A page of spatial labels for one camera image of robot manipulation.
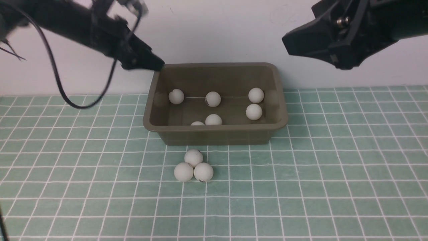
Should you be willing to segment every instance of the white ball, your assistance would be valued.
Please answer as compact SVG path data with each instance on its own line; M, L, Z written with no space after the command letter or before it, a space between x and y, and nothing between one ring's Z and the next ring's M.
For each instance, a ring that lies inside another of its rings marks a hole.
M174 89L169 93L168 97L169 101L171 101L172 104L178 105L183 102L184 93L179 89Z
M214 125L221 125L223 122L217 114L211 114L205 119L205 125L207 126L214 126Z
M204 126L205 124L201 121L195 121L191 124L191 126Z
M217 92L210 92L205 96L205 102L209 107L217 107L221 102L221 97Z
M180 163L174 168L174 176L181 182L190 181L193 177L193 167L189 163Z
M265 98L265 94L260 88L253 88L248 93L248 98L251 102L258 104Z
M204 156L199 150L190 149L184 155L184 161L189 163L193 168L204 160Z
M247 110L245 111L245 114L247 115L248 119L256 121L262 117L262 108L257 104L251 104L247 107Z
M195 167L195 178L200 182L207 182L213 178L214 170L208 163L200 163Z

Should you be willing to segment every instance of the black wire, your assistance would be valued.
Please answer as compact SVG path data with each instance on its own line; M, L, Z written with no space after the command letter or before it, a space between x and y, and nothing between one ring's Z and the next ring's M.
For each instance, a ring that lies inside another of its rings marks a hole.
M9 238L7 236L6 227L4 226L4 222L3 222L3 216L1 214L1 208L0 208L0 229L1 229L1 235L3 236L3 240L9 241Z
M76 109L88 109L88 108L95 106L96 104L98 104L101 101L101 99L104 97L105 93L107 92L107 90L110 86L111 79L113 77L113 73L114 73L114 70L116 67L117 58L114 58L114 60L113 60L113 64L112 64L111 69L110 69L110 74L109 74L107 83L104 87L104 90L98 96L98 98L89 105L76 105L68 98L67 94L64 91L64 88L62 87L62 83L61 83L61 79L59 78L59 73L58 73L58 69L56 67L54 55L52 53L51 47L49 46L48 40L46 39L46 37L45 37L42 29L40 28L40 26L36 23L36 21L31 16L29 16L26 12L22 11L18 7L15 7L14 5L11 5L9 3L5 3L3 1L0 1L0 5L9 7L11 9L15 10L16 12L20 13L36 28L37 32L39 33L39 36L41 37L41 39L43 41L43 44L45 45L46 51L48 52L49 59L51 61L51 65L52 65L53 74L55 75L55 81L56 81L56 84L57 84L58 89L59 89L59 93L61 94L62 98L65 100L65 102L67 104L69 104L71 107L74 107ZM128 35L125 37L125 41L122 44L127 44L128 40L132 37L133 33L135 32L136 28L138 27L138 24L140 23L141 17L143 15L143 9L142 9L141 5L138 5L136 7L139 10L137 20L136 20L135 25L132 28L131 32L128 33Z

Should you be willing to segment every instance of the plastic container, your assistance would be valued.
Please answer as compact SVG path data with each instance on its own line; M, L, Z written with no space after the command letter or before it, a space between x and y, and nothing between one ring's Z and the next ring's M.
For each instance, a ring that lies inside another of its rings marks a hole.
M261 88L265 93L259 104L259 120L247 118L251 104L248 92ZM168 94L184 92L179 105ZM216 91L222 97L218 107L209 107L205 96ZM223 120L218 126L191 126L205 122L210 114ZM156 132L167 145L255 145L266 144L288 122L288 114L278 69L270 63L191 63L168 64L155 72L150 86L143 125Z

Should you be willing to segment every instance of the table surface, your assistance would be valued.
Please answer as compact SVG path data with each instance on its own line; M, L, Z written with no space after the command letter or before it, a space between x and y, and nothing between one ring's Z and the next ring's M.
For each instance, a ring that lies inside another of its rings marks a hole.
M427 87L284 93L287 127L255 146L165 146L143 127L147 95L81 111L59 96L1 98L11 239L428 240ZM190 148L212 181L175 180Z

